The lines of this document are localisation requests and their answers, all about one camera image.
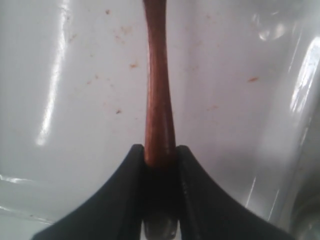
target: black plastic object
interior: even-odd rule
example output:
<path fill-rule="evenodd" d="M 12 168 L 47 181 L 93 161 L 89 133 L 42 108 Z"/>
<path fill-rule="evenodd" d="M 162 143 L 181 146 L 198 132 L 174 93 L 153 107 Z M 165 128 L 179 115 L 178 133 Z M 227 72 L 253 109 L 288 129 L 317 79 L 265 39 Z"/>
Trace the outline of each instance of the black plastic object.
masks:
<path fill-rule="evenodd" d="M 139 240 L 142 219 L 150 240 L 293 240 L 226 194 L 186 146 L 177 166 L 150 170 L 134 145 L 118 170 L 87 202 L 33 240 Z"/>

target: white sink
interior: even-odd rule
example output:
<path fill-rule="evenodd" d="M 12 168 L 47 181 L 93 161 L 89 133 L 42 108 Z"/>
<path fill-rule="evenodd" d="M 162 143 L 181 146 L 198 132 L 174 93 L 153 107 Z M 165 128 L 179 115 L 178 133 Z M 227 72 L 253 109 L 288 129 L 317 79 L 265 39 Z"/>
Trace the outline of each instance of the white sink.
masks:
<path fill-rule="evenodd" d="M 0 239 L 28 240 L 143 143 L 145 16 L 3 0 L 0 31 Z M 277 225 L 320 93 L 319 1 L 168 1 L 167 45 L 176 142 Z"/>

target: white porcelain surface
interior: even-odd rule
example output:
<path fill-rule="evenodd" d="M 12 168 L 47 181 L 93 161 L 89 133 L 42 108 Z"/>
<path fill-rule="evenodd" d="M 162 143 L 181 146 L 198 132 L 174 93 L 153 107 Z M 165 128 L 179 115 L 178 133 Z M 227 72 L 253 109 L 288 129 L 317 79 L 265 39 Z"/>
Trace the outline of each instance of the white porcelain surface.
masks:
<path fill-rule="evenodd" d="M 2 0 L 0 31 L 0 222 L 31 223 L 0 239 L 22 240 L 143 143 L 146 25 L 141 0 Z M 167 45 L 177 143 L 275 223 L 319 96 L 320 3 L 168 1 Z"/>

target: sink basin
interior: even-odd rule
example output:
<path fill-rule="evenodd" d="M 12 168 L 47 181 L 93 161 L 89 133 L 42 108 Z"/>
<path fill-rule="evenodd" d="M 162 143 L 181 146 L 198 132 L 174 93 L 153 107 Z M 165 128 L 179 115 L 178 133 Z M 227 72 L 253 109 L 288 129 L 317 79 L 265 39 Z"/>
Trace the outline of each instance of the sink basin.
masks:
<path fill-rule="evenodd" d="M 5 0 L 0 31 L 0 239 L 28 240 L 143 143 L 146 23 L 141 1 Z M 177 144 L 281 226 L 320 93 L 319 2 L 168 1 L 167 47 Z"/>

